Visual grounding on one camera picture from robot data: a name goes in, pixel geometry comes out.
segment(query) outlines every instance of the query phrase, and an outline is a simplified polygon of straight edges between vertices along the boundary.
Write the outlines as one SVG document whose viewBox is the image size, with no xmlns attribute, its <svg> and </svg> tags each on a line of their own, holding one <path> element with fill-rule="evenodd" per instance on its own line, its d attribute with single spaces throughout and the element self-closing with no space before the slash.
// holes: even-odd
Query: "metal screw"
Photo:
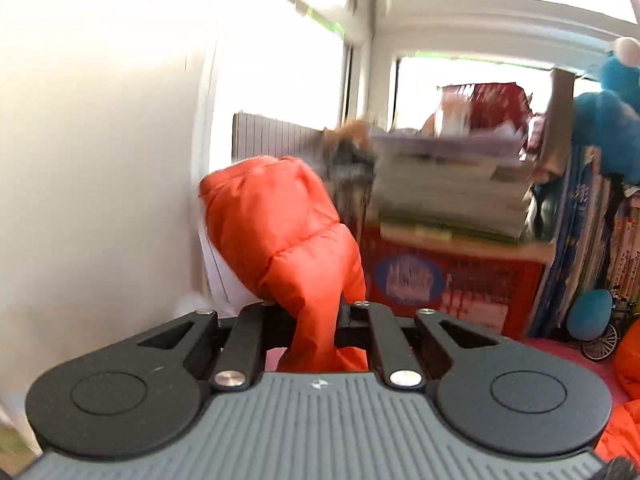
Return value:
<svg viewBox="0 0 640 480">
<path fill-rule="evenodd" d="M 389 380 L 396 386 L 417 386 L 422 376 L 413 370 L 396 370 L 389 375 Z"/>
<path fill-rule="evenodd" d="M 242 386 L 246 381 L 246 375 L 238 370 L 222 370 L 213 380 L 220 386 Z"/>
</svg>

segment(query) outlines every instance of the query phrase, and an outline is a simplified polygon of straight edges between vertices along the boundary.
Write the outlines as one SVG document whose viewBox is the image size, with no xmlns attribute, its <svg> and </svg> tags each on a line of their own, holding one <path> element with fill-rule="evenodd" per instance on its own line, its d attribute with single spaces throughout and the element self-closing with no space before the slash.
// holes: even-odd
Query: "stack of books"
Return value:
<svg viewBox="0 0 640 480">
<path fill-rule="evenodd" d="M 611 182 L 600 175 L 599 148 L 573 148 L 564 177 L 537 187 L 534 194 L 534 228 L 540 238 L 555 240 L 556 257 L 538 286 L 529 336 L 549 337 L 574 299 L 594 288 L 605 261 Z"/>
<path fill-rule="evenodd" d="M 606 285 L 619 301 L 638 303 L 640 282 L 640 193 L 622 202 L 610 238 L 610 263 Z"/>
<path fill-rule="evenodd" d="M 443 239 L 515 245 L 529 214 L 530 164 L 380 158 L 370 211 L 382 222 L 414 224 Z"/>
</svg>

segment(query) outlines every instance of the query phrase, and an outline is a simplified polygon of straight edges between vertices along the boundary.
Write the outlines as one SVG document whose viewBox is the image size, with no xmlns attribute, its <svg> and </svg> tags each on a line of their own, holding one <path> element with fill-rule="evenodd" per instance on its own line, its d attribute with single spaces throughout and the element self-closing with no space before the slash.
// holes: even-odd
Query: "blue plush toy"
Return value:
<svg viewBox="0 0 640 480">
<path fill-rule="evenodd" d="M 602 66 L 603 92 L 574 99 L 574 144 L 599 146 L 602 174 L 640 183 L 640 43 L 619 38 Z"/>
</svg>

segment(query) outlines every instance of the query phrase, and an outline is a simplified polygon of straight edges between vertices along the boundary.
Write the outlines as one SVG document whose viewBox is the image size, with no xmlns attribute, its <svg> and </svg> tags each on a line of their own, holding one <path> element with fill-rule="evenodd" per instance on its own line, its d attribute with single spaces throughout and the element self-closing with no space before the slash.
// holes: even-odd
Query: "book spine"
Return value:
<svg viewBox="0 0 640 480">
<path fill-rule="evenodd" d="M 571 182 L 572 165 L 575 165 L 575 163 L 572 161 L 572 158 L 573 158 L 572 155 L 567 157 L 566 169 L 564 171 L 564 175 L 562 176 L 562 191 L 560 194 L 558 205 L 556 206 L 557 210 L 555 214 L 554 230 L 551 236 L 551 240 L 549 240 L 549 241 L 554 241 L 556 243 L 556 250 L 558 250 L 558 241 L 560 238 L 560 231 L 562 229 L 562 218 L 564 216 L 564 208 L 567 202 L 567 196 L 571 191 L 570 187 L 572 184 Z M 534 320 L 536 319 L 536 316 L 538 316 L 538 312 L 540 310 L 540 306 L 542 302 L 542 297 L 547 287 L 547 283 L 549 280 L 549 276 L 551 274 L 553 263 L 555 262 L 557 257 L 558 256 L 556 255 L 554 257 L 554 261 L 551 264 L 545 266 L 545 270 L 542 274 L 542 277 L 540 278 L 540 282 L 538 283 L 538 290 L 536 291 L 536 297 L 533 301 L 532 309 L 529 312 L 529 318 L 527 319 L 527 328 L 525 330 L 525 332 L 529 335 L 533 335 Z"/>
<path fill-rule="evenodd" d="M 611 284 L 611 279 L 613 277 L 613 271 L 616 267 L 616 260 L 618 257 L 618 250 L 620 248 L 620 241 L 622 240 L 622 227 L 624 225 L 624 216 L 618 211 L 616 213 L 616 217 L 613 219 L 613 232 L 611 234 L 611 242 L 610 242 L 610 259 L 609 259 L 609 269 L 607 269 L 607 283 Z"/>
<path fill-rule="evenodd" d="M 564 318 L 580 277 L 584 251 L 588 242 L 586 233 L 589 229 L 589 222 L 593 221 L 594 185 L 597 184 L 594 173 L 598 167 L 596 161 L 599 155 L 600 150 L 597 148 L 588 147 L 584 151 L 580 184 L 576 189 L 574 222 L 562 261 L 558 284 L 549 304 L 548 321 L 543 328 L 543 336 L 546 337 L 550 335 L 553 327 L 559 325 Z"/>
<path fill-rule="evenodd" d="M 538 167 L 549 173 L 564 173 L 571 152 L 572 109 L 575 76 L 565 70 L 551 71 L 551 99 L 546 108 L 546 120 Z"/>
<path fill-rule="evenodd" d="M 633 248 L 635 227 L 636 220 L 634 220 L 631 216 L 625 217 L 623 223 L 622 241 L 618 250 L 618 257 L 616 258 L 616 264 L 613 270 L 610 289 L 612 295 L 619 300 L 622 298 L 622 285 L 625 281 L 626 268 L 631 257 L 631 249 Z"/>
<path fill-rule="evenodd" d="M 580 146 L 572 149 L 572 160 L 570 166 L 569 187 L 566 194 L 566 203 L 564 204 L 564 213 L 561 219 L 560 231 L 558 233 L 558 240 L 556 243 L 556 257 L 554 259 L 549 274 L 546 277 L 545 288 L 540 296 L 540 303 L 536 309 L 536 314 L 529 330 L 529 336 L 537 337 L 541 335 L 542 328 L 548 323 L 549 304 L 552 300 L 556 284 L 558 283 L 558 276 L 562 267 L 562 261 L 564 259 L 564 252 L 567 247 L 567 242 L 571 233 L 571 227 L 574 222 L 575 204 L 576 204 L 576 189 L 578 187 L 580 170 L 582 168 L 584 148 Z"/>
<path fill-rule="evenodd" d="M 604 252 L 603 232 L 605 231 L 605 215 L 609 207 L 609 193 L 611 181 L 607 178 L 602 180 L 602 192 L 600 194 L 600 206 L 596 213 L 596 227 L 591 237 L 591 246 L 588 249 L 586 260 L 586 273 L 584 281 L 580 286 L 580 291 L 585 292 L 591 290 L 595 284 L 600 264 L 602 262 L 602 253 Z"/>
<path fill-rule="evenodd" d="M 640 200 L 631 201 L 632 217 L 636 219 L 636 226 L 633 235 L 633 245 L 631 249 L 631 257 L 628 265 L 628 272 L 623 285 L 622 297 L 631 301 L 633 299 L 632 294 L 636 285 L 636 279 L 638 278 L 638 267 L 640 267 Z"/>
<path fill-rule="evenodd" d="M 640 299 L 640 276 L 636 276 L 636 282 L 634 283 L 633 291 L 631 292 L 631 299 L 634 303 Z"/>
</svg>

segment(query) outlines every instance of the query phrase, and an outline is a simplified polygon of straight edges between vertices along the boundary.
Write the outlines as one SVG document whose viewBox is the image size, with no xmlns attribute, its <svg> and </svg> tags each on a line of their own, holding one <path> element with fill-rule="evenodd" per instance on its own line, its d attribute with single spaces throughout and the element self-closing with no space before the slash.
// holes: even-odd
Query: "pink floor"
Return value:
<svg viewBox="0 0 640 480">
<path fill-rule="evenodd" d="M 613 371 L 613 357 L 607 359 L 606 361 L 594 363 L 593 361 L 589 361 L 586 357 L 584 357 L 577 348 L 573 348 L 556 341 L 549 341 L 549 339 L 527 339 L 524 340 L 523 343 L 533 346 L 538 350 L 542 350 L 543 352 L 547 352 L 549 354 L 553 354 L 563 359 L 572 361 L 584 368 L 591 370 L 595 374 L 598 374 L 609 387 L 614 406 L 623 404 L 624 402 L 631 400 L 631 398 L 618 384 L 618 380 L 616 379 L 615 373 Z"/>
</svg>

